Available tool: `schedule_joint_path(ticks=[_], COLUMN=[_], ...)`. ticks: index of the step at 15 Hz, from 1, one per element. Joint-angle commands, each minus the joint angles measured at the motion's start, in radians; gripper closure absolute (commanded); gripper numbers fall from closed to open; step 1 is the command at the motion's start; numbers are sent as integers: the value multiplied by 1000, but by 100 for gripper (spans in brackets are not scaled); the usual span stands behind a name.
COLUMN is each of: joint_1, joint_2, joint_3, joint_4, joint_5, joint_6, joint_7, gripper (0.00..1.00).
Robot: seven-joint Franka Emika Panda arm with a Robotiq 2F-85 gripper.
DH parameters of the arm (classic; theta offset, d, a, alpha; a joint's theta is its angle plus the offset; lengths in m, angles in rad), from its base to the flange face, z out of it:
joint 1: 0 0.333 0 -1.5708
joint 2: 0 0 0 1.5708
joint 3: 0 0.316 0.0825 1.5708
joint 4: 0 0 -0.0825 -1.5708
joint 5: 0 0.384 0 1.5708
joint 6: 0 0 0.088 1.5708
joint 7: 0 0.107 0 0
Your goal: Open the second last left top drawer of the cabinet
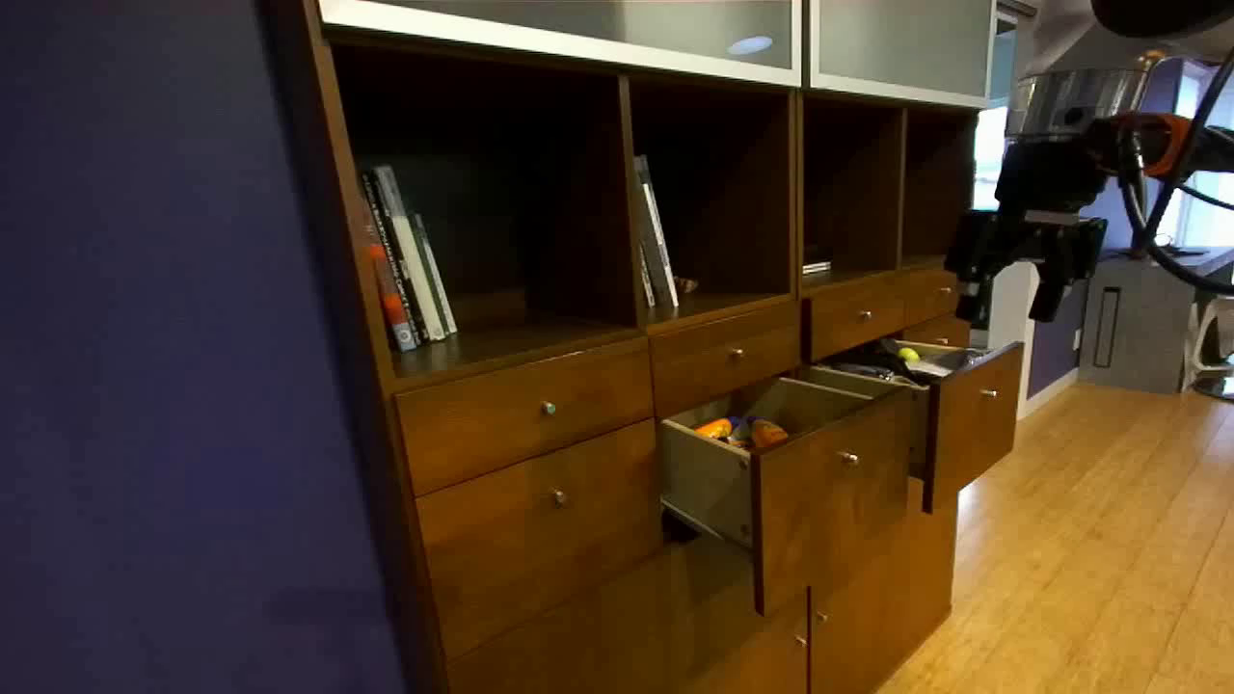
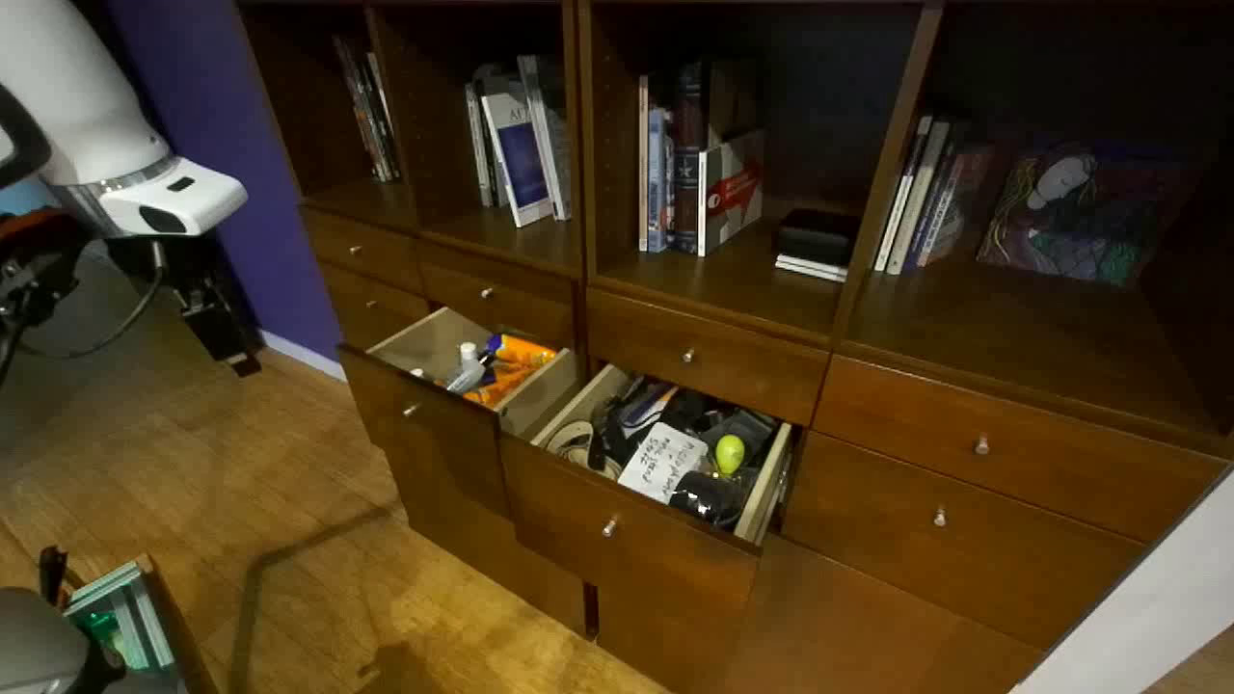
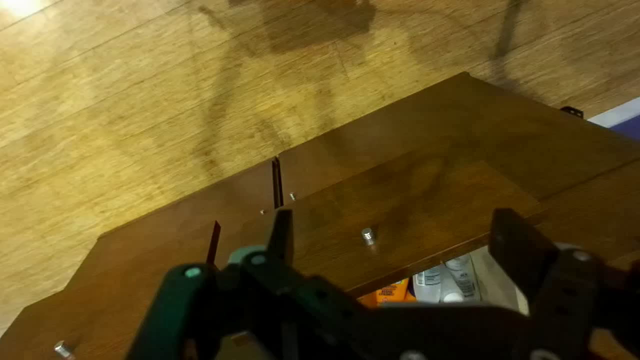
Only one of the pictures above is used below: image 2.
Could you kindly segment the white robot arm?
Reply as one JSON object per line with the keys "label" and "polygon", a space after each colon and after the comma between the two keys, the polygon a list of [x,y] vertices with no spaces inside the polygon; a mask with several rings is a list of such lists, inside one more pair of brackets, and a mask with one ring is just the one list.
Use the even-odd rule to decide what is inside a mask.
{"label": "white robot arm", "polygon": [[255,316],[217,242],[247,204],[240,179],[179,153],[143,117],[139,93],[75,0],[0,0],[4,185],[40,179],[55,221],[4,221],[4,356],[40,348],[26,333],[79,284],[91,238],[143,280],[139,303],[91,348],[116,345],[172,291],[202,348],[247,373],[263,348]]}

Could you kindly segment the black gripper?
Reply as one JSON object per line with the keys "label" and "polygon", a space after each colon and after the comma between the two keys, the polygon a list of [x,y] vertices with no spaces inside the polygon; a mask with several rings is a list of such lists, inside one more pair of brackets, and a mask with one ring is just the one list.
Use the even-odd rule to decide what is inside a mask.
{"label": "black gripper", "polygon": [[240,377],[260,370],[260,323],[217,237],[159,238],[164,280],[202,348]]}

